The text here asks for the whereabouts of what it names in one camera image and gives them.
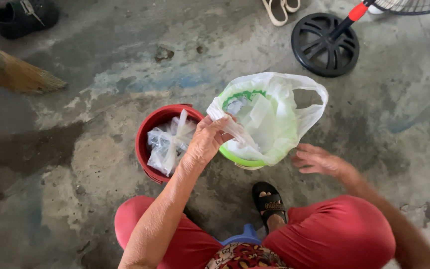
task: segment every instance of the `wrinkled hand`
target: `wrinkled hand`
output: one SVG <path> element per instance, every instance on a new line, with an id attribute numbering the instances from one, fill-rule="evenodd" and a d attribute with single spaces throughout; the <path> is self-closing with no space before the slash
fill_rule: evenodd
<path id="1" fill-rule="evenodd" d="M 356 168 L 349 162 L 329 154 L 320 147 L 310 144 L 299 144 L 296 149 L 298 152 L 296 155 L 291 156 L 291 160 L 300 173 L 319 173 L 335 178 L 357 173 Z"/>
<path id="2" fill-rule="evenodd" d="M 215 156 L 218 149 L 226 141 L 233 139 L 231 134 L 225 133 L 222 129 L 228 124 L 229 117 L 212 121 L 210 116 L 206 116 L 197 124 L 194 137 L 188 145 L 184 158 L 193 165 L 205 165 Z"/>

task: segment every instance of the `broom bristles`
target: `broom bristles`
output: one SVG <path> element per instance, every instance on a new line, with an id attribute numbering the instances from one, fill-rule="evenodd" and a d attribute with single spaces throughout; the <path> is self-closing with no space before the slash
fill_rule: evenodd
<path id="1" fill-rule="evenodd" d="M 0 51 L 0 86 L 18 93 L 45 93 L 66 85 L 49 72 Z"/>

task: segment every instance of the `stained concrete floor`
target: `stained concrete floor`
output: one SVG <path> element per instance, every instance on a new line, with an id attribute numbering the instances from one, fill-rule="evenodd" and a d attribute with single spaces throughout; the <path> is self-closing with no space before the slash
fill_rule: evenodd
<path id="1" fill-rule="evenodd" d="M 263 71 L 325 85 L 328 107 L 302 142 L 352 162 L 430 241 L 430 15 L 364 16 L 353 25 L 362 46 L 356 68 L 327 79 L 295 60 L 291 30 L 314 12 L 344 17 L 354 0 L 302 1 L 281 28 L 259 0 L 57 3 L 61 21 L 51 30 L 0 37 L 1 49 L 69 82 L 43 96 L 0 89 L 0 268 L 115 268 L 118 205 L 162 190 L 134 155 L 141 121 L 166 104 L 204 112 L 230 80 Z M 171 58 L 155 59 L 167 51 Z M 188 203 L 196 223 L 219 239 L 245 223 L 261 228 L 249 193 L 259 180 L 289 206 L 343 193 L 331 178 L 297 173 L 287 158 L 246 171 L 218 155 Z"/>

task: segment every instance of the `white shoe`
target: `white shoe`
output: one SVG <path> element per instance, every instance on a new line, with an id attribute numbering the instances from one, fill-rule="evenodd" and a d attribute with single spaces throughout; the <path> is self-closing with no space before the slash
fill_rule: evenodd
<path id="1" fill-rule="evenodd" d="M 300 0 L 298 0 L 298 5 L 296 5 L 296 8 L 290 7 L 290 5 L 288 4 L 288 0 L 285 3 L 285 7 L 286 11 L 288 11 L 289 13 L 295 13 L 298 11 L 298 9 L 300 9 Z"/>
<path id="2" fill-rule="evenodd" d="M 284 21 L 279 21 L 275 18 L 275 16 L 273 15 L 273 11 L 271 10 L 271 5 L 273 0 L 269 0 L 269 2 L 267 3 L 267 0 L 261 0 L 263 2 L 263 5 L 265 6 L 265 9 L 268 12 L 268 16 L 270 17 L 271 22 L 275 25 L 275 26 L 283 26 L 286 24 L 286 22 L 288 21 L 288 14 L 286 13 L 286 9 L 285 9 L 285 5 L 286 5 L 286 0 L 280 0 L 280 8 L 283 10 L 283 14 L 285 15 L 285 20 Z"/>

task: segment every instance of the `white plastic bag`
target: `white plastic bag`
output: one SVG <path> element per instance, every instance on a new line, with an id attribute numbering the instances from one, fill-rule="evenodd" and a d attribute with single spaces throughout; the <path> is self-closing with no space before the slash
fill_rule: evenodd
<path id="1" fill-rule="evenodd" d="M 316 91 L 323 105 L 296 109 L 293 90 Z M 262 160 L 273 166 L 295 148 L 301 137 L 323 115 L 328 102 L 326 88 L 307 76 L 267 72 L 231 81 L 207 108 L 212 120 L 234 112 L 223 129 L 233 135 L 222 147 L 244 160 Z"/>
<path id="2" fill-rule="evenodd" d="M 159 125 L 147 132 L 148 144 L 152 146 L 147 165 L 166 176 L 174 173 L 187 151 L 196 127 L 194 121 L 187 120 L 187 111 L 184 109 L 180 113 L 180 118 L 174 117 L 170 123 Z"/>

